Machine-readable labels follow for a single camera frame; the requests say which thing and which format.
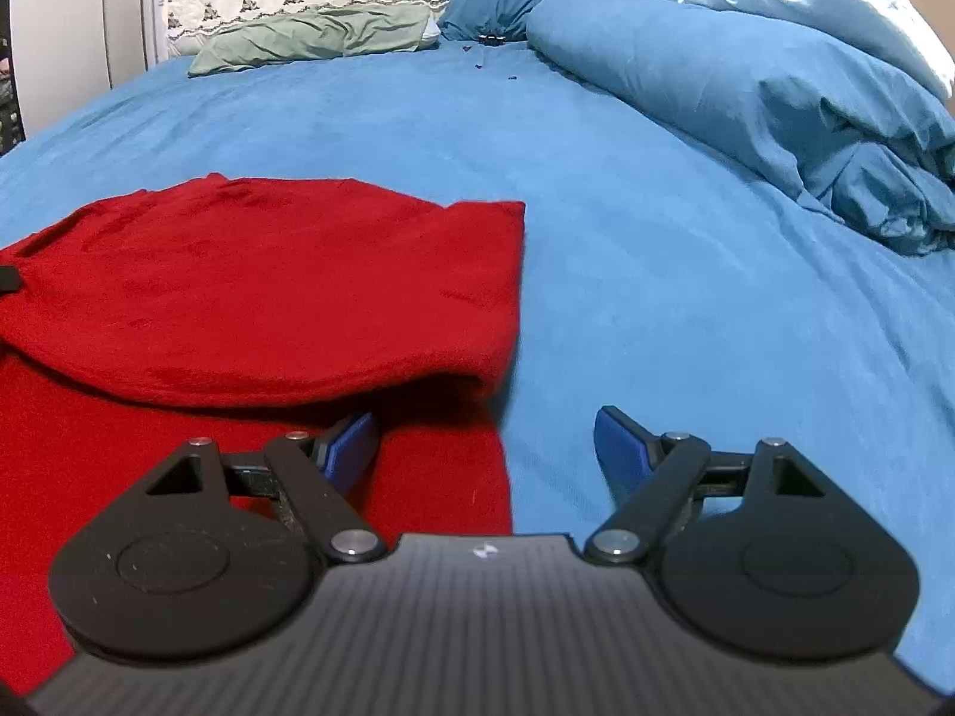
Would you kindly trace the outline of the red knit sweater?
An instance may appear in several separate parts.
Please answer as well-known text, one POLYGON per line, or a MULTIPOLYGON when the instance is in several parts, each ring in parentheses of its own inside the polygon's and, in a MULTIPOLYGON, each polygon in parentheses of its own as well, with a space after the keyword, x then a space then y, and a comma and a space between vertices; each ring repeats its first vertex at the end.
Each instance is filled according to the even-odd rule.
POLYGON ((89 203, 3 249, 2 679, 70 659, 57 551, 194 436, 248 451, 369 411, 355 490, 387 540, 503 535, 492 397, 520 330, 525 209, 356 180, 209 175, 89 203))

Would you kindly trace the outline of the grey white wardrobe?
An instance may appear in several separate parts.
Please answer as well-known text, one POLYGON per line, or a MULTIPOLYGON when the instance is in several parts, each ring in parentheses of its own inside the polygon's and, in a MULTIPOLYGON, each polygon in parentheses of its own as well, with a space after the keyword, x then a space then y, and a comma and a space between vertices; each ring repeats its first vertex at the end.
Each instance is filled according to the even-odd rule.
POLYGON ((11 70, 27 137, 157 65, 160 0, 8 0, 11 70))

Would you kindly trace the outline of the blue bed sheet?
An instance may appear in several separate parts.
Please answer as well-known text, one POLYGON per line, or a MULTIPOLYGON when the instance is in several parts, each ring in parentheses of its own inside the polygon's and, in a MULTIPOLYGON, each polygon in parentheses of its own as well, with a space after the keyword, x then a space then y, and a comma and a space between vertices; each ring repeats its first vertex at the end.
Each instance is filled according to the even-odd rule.
POLYGON ((591 446, 614 404, 741 451, 782 436, 913 554, 900 643, 953 684, 953 259, 903 257, 524 45, 190 78, 171 60, 2 160, 2 236, 194 176, 356 178, 526 207, 502 401, 523 532, 609 514, 591 446))

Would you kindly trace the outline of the green pillow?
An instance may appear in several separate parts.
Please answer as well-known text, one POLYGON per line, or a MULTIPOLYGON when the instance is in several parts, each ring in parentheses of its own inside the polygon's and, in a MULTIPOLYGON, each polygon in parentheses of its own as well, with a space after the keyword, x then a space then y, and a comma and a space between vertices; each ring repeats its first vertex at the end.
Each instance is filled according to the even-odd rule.
POLYGON ((190 78, 358 55, 418 52, 436 47, 440 29, 421 4, 359 4, 306 8, 230 24, 209 39, 189 65, 190 78))

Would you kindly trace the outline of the blue rolled duvet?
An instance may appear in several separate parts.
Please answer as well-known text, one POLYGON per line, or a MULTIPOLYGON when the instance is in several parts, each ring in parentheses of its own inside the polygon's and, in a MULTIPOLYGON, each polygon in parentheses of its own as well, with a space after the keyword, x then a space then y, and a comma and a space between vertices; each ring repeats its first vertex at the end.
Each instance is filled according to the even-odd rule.
POLYGON ((953 118, 825 32, 682 0, 542 0, 526 37, 560 70, 905 255, 953 244, 953 118))

